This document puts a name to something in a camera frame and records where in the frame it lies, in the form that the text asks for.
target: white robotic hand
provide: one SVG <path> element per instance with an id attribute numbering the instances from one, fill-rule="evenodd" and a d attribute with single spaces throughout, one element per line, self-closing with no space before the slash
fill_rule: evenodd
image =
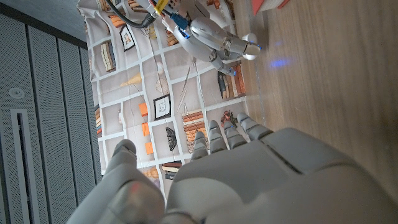
<path id="1" fill-rule="evenodd" d="M 136 169 L 129 140 L 68 223 L 396 223 L 398 207 L 352 159 L 296 129 L 273 133 L 246 114 L 223 138 L 210 122 L 210 155 L 197 132 L 164 209 L 160 190 Z"/>
<path id="2" fill-rule="evenodd" d="M 210 152 L 196 135 L 174 178 L 162 223 L 394 223 L 397 205 L 352 159 L 296 129 L 273 133 L 246 114 L 224 133 L 210 121 Z"/>

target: robot finger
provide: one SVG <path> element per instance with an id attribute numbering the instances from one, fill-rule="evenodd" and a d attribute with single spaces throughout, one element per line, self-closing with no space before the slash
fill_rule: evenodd
<path id="1" fill-rule="evenodd" d="M 201 131 L 198 131 L 195 136 L 195 145 L 193 147 L 191 161 L 200 159 L 207 155 L 208 155 L 208 153 L 207 153 L 207 149 L 206 149 L 205 135 Z"/>
<path id="2" fill-rule="evenodd" d="M 244 132 L 249 136 L 250 140 L 261 139 L 262 137 L 272 133 L 272 131 L 263 125 L 253 121 L 247 114 L 238 114 L 238 121 L 241 124 Z"/>
<path id="3" fill-rule="evenodd" d="M 105 175 L 120 164 L 131 164 L 137 167 L 136 146 L 128 139 L 123 139 L 114 148 L 114 153 L 108 163 Z"/>
<path id="4" fill-rule="evenodd" d="M 244 140 L 243 136 L 238 133 L 235 126 L 230 121 L 224 123 L 224 132 L 230 149 L 248 143 Z"/>
<path id="5" fill-rule="evenodd" d="M 228 150 L 224 141 L 224 138 L 221 134 L 220 127 L 218 126 L 217 121 L 210 121 L 210 152 L 216 153 L 222 150 Z"/>

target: bookshelf pattern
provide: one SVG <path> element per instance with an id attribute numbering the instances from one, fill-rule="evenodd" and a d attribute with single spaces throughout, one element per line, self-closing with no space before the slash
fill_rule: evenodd
<path id="1" fill-rule="evenodd" d="M 211 12 L 214 21 L 236 33 L 233 16 L 224 0 L 219 0 L 219 9 L 214 5 L 207 6 L 205 0 L 200 2 Z M 139 7 L 134 1 L 115 3 L 133 21 L 145 16 L 145 13 L 134 10 Z M 137 147 L 137 168 L 145 174 L 149 174 L 149 170 L 157 171 L 160 189 L 167 199 L 172 180 L 165 178 L 162 164 L 181 161 L 184 165 L 191 158 L 189 144 L 192 144 L 194 133 L 185 127 L 190 124 L 183 116 L 189 111 L 200 114 L 200 118 L 196 117 L 201 122 L 200 129 L 208 133 L 208 121 L 214 119 L 221 125 L 224 111 L 247 112 L 246 96 L 222 98 L 217 70 L 210 63 L 196 61 L 175 42 L 160 18 L 148 29 L 127 25 L 135 46 L 125 51 L 119 26 L 122 22 L 103 5 L 103 0 L 81 0 L 78 9 L 85 17 L 87 29 L 93 97 L 98 105 L 97 121 L 101 125 L 98 142 L 102 172 L 105 172 L 116 144 L 122 139 L 130 139 Z M 157 89 L 159 80 L 166 86 Z M 166 94 L 170 94 L 171 116 L 155 120 L 154 99 Z M 141 104 L 147 107 L 145 116 L 140 110 Z M 166 128 L 175 132 L 177 145 L 173 151 L 169 150 Z M 147 143 L 152 145 L 153 153 L 147 152 Z"/>

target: blue light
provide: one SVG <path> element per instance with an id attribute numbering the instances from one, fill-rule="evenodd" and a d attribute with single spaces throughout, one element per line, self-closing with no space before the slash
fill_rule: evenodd
<path id="1" fill-rule="evenodd" d="M 273 60 L 269 64 L 269 67 L 270 68 L 280 68 L 280 67 L 286 66 L 288 64 L 290 64 L 290 59 L 283 58 L 283 59 Z"/>

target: wooden floor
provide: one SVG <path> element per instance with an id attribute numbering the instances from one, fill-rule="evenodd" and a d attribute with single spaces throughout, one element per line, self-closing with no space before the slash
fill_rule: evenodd
<path id="1" fill-rule="evenodd" d="M 249 114 L 345 152 L 398 202 L 398 1 L 290 0 L 255 17 L 234 2 L 238 35 L 263 46 L 243 62 Z"/>

